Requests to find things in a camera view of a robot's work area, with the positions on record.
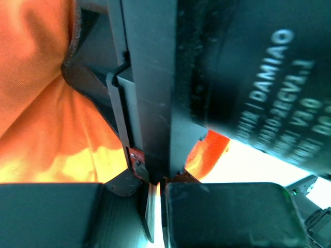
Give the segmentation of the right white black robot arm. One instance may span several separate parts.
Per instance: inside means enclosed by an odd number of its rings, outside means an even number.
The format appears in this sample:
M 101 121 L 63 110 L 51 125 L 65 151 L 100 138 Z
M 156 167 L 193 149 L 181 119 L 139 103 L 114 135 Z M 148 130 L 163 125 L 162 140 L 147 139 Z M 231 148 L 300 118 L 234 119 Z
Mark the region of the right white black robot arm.
M 330 178 L 330 1 L 75 1 L 62 72 L 145 181 L 209 130 Z

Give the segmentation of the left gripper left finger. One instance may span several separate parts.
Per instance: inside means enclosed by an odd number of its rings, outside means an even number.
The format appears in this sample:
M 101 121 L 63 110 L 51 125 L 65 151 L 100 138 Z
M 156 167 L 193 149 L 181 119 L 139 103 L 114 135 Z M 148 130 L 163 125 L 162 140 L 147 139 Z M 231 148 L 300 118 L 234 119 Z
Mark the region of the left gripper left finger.
M 107 183 L 1 185 L 1 247 L 146 247 L 155 186 L 125 170 Z

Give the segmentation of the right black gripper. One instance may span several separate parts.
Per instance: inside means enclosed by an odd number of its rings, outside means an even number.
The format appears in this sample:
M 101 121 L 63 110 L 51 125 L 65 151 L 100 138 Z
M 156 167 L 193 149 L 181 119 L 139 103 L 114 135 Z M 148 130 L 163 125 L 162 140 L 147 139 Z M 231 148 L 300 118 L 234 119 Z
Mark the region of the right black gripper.
M 209 1 L 120 1 L 136 90 L 140 149 L 151 181 L 185 171 L 207 130 L 193 103 L 205 96 Z M 107 74 L 118 67 L 106 14 L 74 8 L 72 39 L 62 64 L 66 83 L 88 98 L 118 135 Z

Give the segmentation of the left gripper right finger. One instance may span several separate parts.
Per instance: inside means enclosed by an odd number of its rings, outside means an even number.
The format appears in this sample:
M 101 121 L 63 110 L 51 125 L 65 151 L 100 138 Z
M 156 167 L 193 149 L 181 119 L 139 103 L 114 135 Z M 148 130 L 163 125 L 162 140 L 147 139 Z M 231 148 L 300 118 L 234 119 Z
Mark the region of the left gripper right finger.
M 166 247 L 306 247 L 290 192 L 272 182 L 160 182 Z

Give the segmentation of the orange t shirt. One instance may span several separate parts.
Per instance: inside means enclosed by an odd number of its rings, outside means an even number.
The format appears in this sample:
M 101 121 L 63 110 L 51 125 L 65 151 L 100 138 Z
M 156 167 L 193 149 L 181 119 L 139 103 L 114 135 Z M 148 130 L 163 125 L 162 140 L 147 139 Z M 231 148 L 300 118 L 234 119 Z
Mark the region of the orange t shirt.
M 1 1 L 1 182 L 106 182 L 119 139 L 63 79 L 74 1 Z

